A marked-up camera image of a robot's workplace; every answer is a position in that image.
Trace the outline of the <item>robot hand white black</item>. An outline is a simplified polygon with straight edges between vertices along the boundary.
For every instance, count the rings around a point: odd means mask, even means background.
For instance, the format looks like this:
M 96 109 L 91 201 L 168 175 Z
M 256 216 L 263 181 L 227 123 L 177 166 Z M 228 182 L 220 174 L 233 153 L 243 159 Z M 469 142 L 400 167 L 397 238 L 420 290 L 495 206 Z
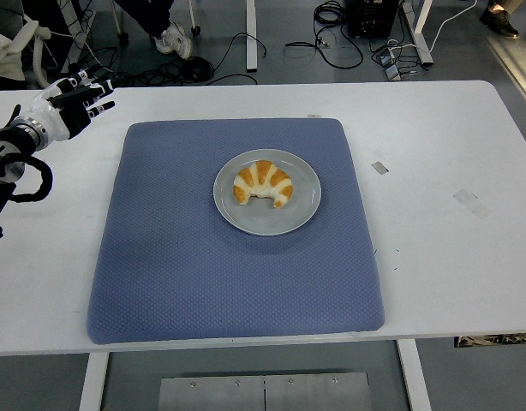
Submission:
M 33 99 L 27 118 L 42 132 L 43 146 L 70 140 L 88 127 L 92 120 L 114 107 L 105 102 L 119 83 L 108 77 L 98 78 L 97 66 L 51 83 Z

